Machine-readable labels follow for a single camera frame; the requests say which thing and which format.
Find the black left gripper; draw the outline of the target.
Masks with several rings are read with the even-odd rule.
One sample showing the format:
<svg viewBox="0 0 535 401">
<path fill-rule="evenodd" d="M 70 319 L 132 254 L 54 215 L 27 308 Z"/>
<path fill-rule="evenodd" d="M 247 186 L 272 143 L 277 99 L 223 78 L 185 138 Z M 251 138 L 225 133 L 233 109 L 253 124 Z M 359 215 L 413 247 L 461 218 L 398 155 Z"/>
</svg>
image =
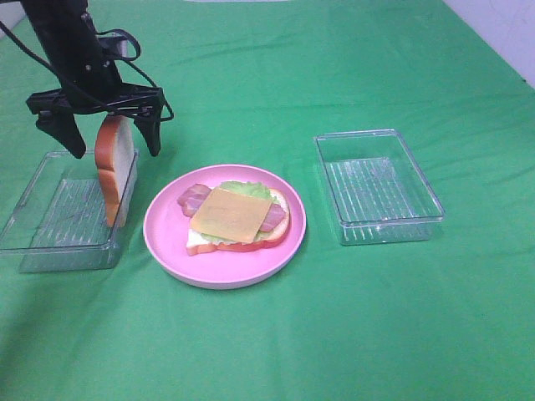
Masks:
<svg viewBox="0 0 535 401">
<path fill-rule="evenodd" d="M 163 89 L 140 68 L 133 58 L 119 56 L 116 59 L 129 65 L 149 83 L 147 86 L 119 83 L 113 89 L 98 80 L 96 88 L 102 89 L 101 96 L 91 94 L 79 84 L 64 77 L 44 59 L 31 56 L 58 78 L 62 88 L 34 93 L 27 99 L 27 106 L 38 116 L 36 126 L 56 139 L 72 156 L 81 159 L 86 145 L 75 122 L 75 114 L 96 114 L 109 112 L 134 120 L 142 134 L 150 155 L 156 157 L 161 151 L 161 116 L 164 108 Z"/>
</svg>

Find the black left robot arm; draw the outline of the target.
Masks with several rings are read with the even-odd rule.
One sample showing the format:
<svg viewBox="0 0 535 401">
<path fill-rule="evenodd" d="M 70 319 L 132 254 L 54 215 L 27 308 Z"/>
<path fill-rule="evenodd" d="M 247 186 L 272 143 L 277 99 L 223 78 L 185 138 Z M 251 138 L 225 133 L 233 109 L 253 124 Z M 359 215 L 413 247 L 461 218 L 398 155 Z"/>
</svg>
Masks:
<svg viewBox="0 0 535 401">
<path fill-rule="evenodd" d="M 81 158 L 86 146 L 75 115 L 108 112 L 133 119 L 150 154 L 158 155 L 166 106 L 163 90 L 122 80 L 115 65 L 119 39 L 96 30 L 88 3 L 24 1 L 22 6 L 48 58 L 45 65 L 61 85 L 28 98 L 28 108 L 38 117 L 37 128 Z"/>
</svg>

